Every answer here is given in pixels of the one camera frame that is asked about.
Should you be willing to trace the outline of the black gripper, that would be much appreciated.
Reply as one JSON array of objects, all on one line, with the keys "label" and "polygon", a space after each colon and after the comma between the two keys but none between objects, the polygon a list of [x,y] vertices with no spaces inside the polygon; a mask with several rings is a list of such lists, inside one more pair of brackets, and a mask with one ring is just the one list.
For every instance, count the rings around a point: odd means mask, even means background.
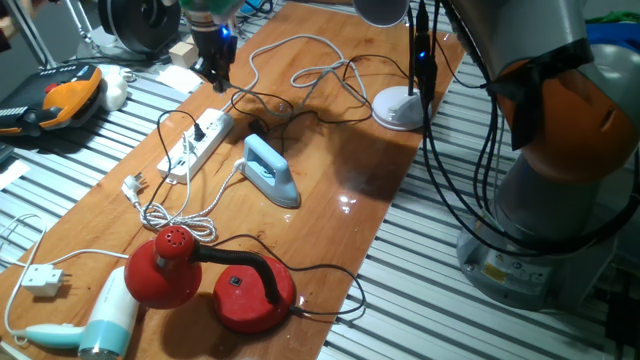
[{"label": "black gripper", "polygon": [[212,31],[193,30],[192,37],[198,58],[190,69],[199,74],[209,74],[213,90],[222,94],[231,87],[230,70],[235,62],[238,38],[227,26]]}]

